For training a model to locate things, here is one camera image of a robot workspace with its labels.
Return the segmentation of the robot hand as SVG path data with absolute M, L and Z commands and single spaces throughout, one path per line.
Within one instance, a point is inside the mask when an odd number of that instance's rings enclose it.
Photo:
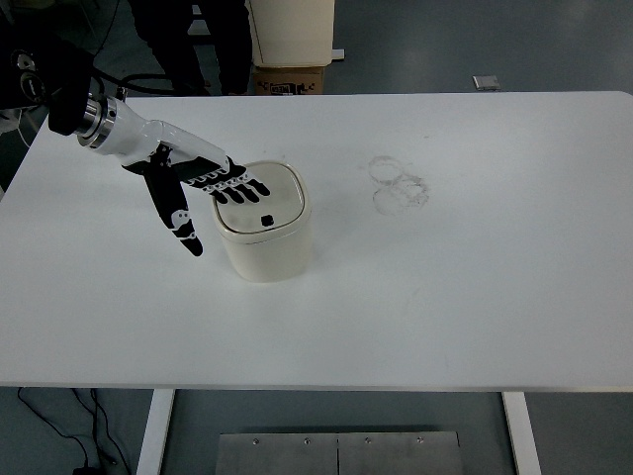
M 185 185 L 221 205 L 258 203 L 267 186 L 214 144 L 159 120 L 148 120 L 120 100 L 108 101 L 109 126 L 99 130 L 95 151 L 112 155 L 123 169 L 141 176 L 157 214 L 195 256 L 203 253 L 196 235 Z

